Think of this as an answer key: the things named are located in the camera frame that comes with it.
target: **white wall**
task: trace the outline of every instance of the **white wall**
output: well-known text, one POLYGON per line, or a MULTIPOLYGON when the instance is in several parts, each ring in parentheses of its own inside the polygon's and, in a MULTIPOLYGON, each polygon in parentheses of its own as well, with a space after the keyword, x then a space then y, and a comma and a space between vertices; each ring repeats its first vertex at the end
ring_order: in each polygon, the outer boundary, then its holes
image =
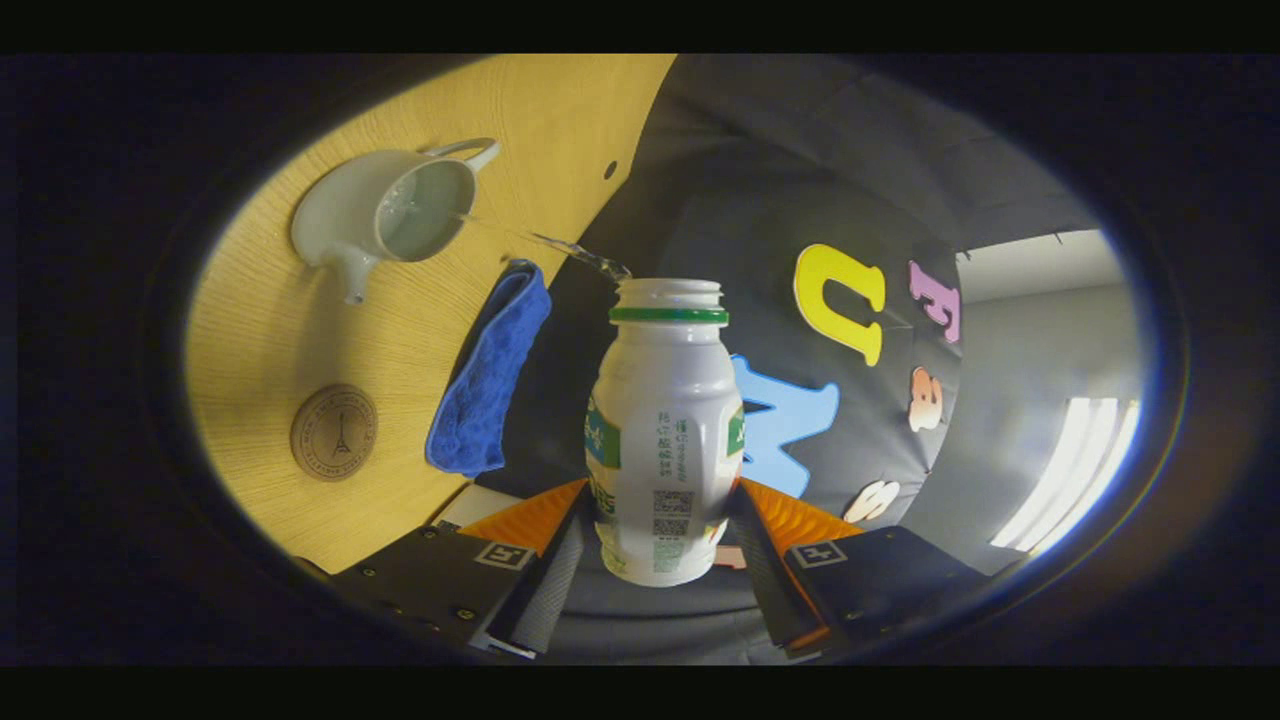
POLYGON ((1039 480, 1068 398, 1138 400, 1147 363, 1125 284, 965 302, 963 313, 947 438, 901 524, 991 574, 1020 557, 988 543, 1039 480))
POLYGON ((956 256, 965 304, 1125 282, 1100 231, 991 245, 956 256))

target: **bottle label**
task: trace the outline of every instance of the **bottle label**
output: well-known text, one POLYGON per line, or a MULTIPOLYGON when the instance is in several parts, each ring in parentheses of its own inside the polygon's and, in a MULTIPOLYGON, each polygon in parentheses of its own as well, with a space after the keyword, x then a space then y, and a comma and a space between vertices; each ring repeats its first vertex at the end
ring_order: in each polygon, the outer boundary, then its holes
POLYGON ((653 541, 653 571, 675 573, 685 556, 684 538, 657 538, 653 541))
POLYGON ((746 415, 742 411, 742 406, 737 407, 737 413, 733 414, 728 420, 728 442, 726 443, 724 456, 733 455, 739 450, 746 446, 746 415))
POLYGON ((689 483, 690 465, 695 462, 689 451, 689 425, 690 421, 685 418, 672 420, 671 413, 658 413, 654 461, 659 480, 675 479, 681 484, 689 483))
POLYGON ((600 480, 591 475, 591 495, 595 497, 595 505, 600 509, 600 515, 604 516, 607 523, 616 523, 618 515, 618 498, 613 496, 609 491, 604 489, 600 480))
POLYGON ((586 450, 595 460, 605 466, 618 469, 622 466, 622 433, 618 427, 604 419, 595 397, 586 405, 586 421, 582 423, 582 434, 586 441, 586 450))

